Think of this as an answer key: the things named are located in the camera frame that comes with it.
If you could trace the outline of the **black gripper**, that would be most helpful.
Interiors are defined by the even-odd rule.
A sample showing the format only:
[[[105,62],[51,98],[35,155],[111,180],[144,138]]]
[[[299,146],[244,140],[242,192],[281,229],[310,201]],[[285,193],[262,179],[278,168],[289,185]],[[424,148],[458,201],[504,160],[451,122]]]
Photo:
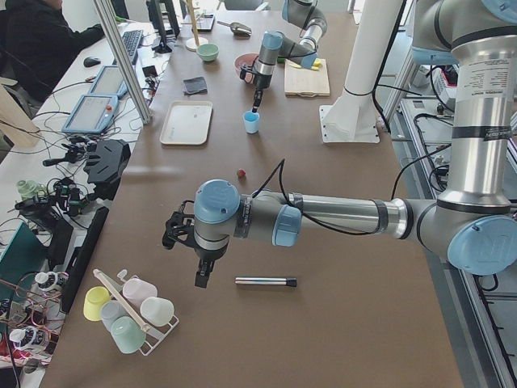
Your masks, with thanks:
[[[270,86],[270,66],[262,62],[255,62],[252,66],[243,66],[240,79],[254,85],[256,88],[268,88]],[[256,89],[254,91],[254,101],[251,108],[256,113],[262,102],[263,91]]]
[[[165,223],[165,232],[162,236],[162,245],[171,250],[176,243],[192,248],[199,258],[198,269],[195,275],[195,286],[206,287],[214,269],[215,262],[226,253],[226,243],[214,251],[202,247],[195,240],[194,215],[185,213],[188,203],[193,200],[184,200]]]

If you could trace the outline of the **white robot base pillar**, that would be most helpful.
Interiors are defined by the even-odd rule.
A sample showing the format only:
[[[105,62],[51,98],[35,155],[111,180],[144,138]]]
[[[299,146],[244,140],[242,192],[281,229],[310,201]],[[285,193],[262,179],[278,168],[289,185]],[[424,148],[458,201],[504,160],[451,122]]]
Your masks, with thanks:
[[[377,143],[377,110],[373,103],[377,78],[397,33],[406,3],[402,0],[364,3],[343,92],[332,105],[320,106],[325,143]]]

